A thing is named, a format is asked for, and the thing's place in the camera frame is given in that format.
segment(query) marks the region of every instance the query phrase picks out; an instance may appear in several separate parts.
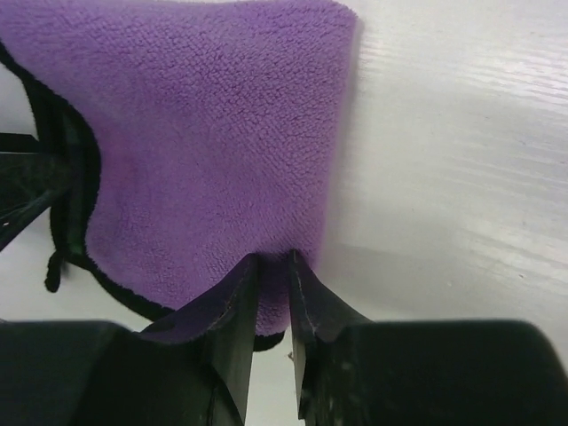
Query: purple cloth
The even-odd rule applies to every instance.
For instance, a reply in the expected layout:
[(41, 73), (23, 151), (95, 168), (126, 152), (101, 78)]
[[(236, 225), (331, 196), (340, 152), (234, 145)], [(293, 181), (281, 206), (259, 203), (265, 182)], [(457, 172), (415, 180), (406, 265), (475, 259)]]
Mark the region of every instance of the purple cloth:
[[(249, 252), (316, 261), (355, 25), (328, 0), (0, 0), (2, 42), (99, 143), (89, 256), (173, 309)], [(288, 325), (281, 268), (260, 335)]]

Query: white surface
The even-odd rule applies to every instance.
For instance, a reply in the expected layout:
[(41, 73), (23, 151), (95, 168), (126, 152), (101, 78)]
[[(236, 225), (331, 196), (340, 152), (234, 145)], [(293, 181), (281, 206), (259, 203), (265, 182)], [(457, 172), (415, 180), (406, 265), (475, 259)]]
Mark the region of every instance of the white surface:
[[(375, 319), (526, 319), (568, 364), (568, 3), (344, 0), (361, 17), (323, 280)], [(0, 71), (0, 131), (33, 131)], [(0, 318), (146, 323), (74, 269), (43, 291), (45, 217), (0, 255)], [(295, 421), (289, 342), (248, 424)]]

